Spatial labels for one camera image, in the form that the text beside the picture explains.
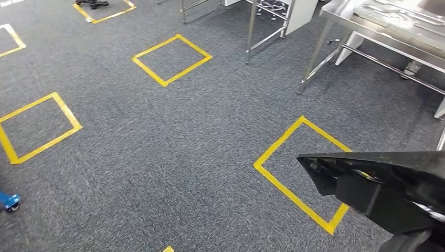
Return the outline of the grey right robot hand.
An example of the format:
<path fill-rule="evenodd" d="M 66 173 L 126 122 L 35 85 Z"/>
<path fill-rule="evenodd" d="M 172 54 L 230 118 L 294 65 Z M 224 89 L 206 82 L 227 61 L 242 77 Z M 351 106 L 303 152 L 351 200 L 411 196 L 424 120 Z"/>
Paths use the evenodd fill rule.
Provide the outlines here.
<path fill-rule="evenodd" d="M 394 234 L 383 243 L 379 252 L 409 252 L 416 251 L 431 236 L 431 229 L 416 230 L 401 234 Z"/>

